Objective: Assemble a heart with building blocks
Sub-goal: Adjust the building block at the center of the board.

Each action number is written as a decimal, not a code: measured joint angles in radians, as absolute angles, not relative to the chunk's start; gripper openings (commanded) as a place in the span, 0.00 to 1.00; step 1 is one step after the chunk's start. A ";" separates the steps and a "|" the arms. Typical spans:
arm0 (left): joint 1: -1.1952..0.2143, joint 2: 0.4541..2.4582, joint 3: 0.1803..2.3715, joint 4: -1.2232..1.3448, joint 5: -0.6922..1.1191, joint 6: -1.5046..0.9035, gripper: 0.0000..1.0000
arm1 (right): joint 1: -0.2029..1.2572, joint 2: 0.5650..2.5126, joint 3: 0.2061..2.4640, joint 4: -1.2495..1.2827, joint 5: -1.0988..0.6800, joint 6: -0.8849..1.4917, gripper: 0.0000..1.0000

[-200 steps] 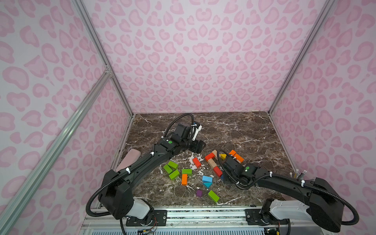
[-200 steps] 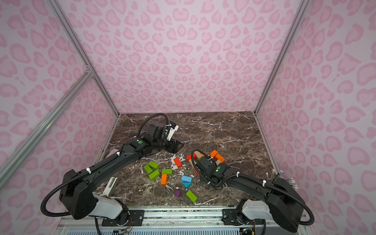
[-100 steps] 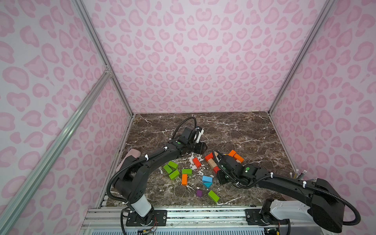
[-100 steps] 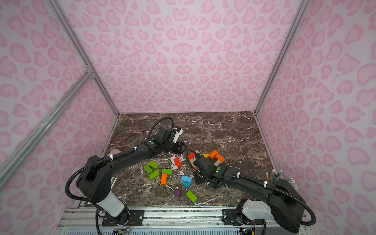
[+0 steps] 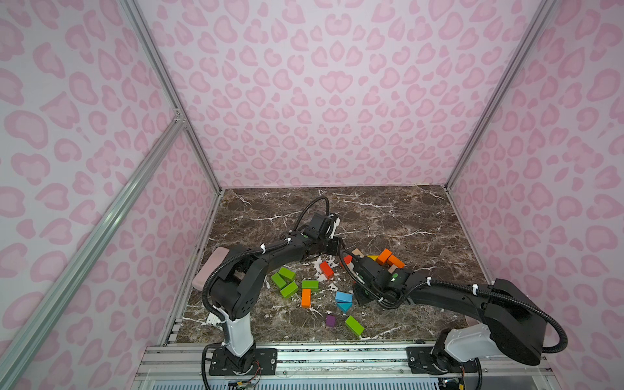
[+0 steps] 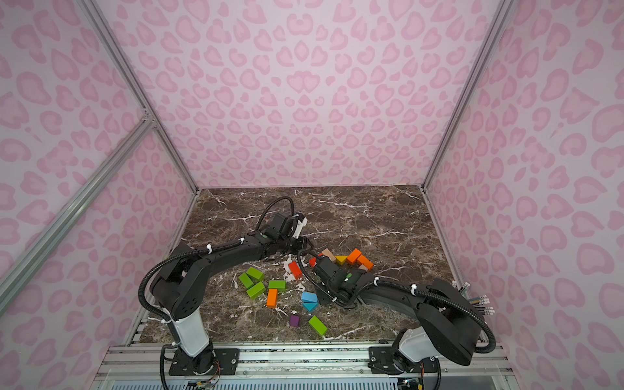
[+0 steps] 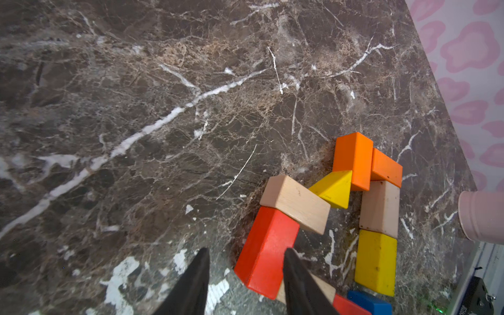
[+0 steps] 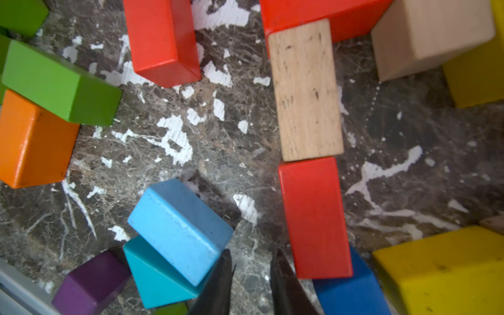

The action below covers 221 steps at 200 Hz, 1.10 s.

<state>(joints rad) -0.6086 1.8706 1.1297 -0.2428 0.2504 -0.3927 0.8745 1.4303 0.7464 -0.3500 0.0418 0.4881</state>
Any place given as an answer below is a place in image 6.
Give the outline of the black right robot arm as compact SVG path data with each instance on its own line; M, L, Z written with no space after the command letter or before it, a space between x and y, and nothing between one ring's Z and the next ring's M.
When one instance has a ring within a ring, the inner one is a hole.
M423 287L402 284L370 271L340 266L310 250L300 250L296 263L322 296L323 305L334 303L346 310L360 304L378 305L418 322L417 328L398 333L390 349L390 367L378 367L381 372L413 372L423 360L440 357L465 367L475 354L490 354L497 347L484 312L441 279Z

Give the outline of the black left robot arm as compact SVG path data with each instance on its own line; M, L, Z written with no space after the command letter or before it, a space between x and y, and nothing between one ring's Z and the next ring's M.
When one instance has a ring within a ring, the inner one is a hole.
M255 229L242 237L203 249L178 246L147 271L138 287L138 301L164 321L185 357L205 357L212 343L200 306L212 277L244 263L305 249L307 238L302 229L306 223L306 217L295 211L292 198L277 198L265 208Z

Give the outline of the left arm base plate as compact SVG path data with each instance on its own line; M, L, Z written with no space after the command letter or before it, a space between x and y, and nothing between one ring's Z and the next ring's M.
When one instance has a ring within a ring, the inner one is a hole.
M169 368L170 376L235 375L240 349L208 349L190 357L183 349L174 354Z

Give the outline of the tan block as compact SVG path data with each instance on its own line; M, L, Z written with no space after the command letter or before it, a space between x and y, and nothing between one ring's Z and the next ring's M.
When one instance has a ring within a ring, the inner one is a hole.
M324 257L329 258L332 262L336 261L336 256L331 252L331 250L329 249L325 249L321 252L321 255L323 255Z

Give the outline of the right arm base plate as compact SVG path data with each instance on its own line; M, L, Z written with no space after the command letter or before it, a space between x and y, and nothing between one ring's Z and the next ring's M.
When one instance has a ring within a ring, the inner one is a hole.
M439 367L432 359L426 357L420 362L411 362L407 357L399 354L389 344L373 346L368 349L368 367L373 374L402 375L402 374L435 374Z

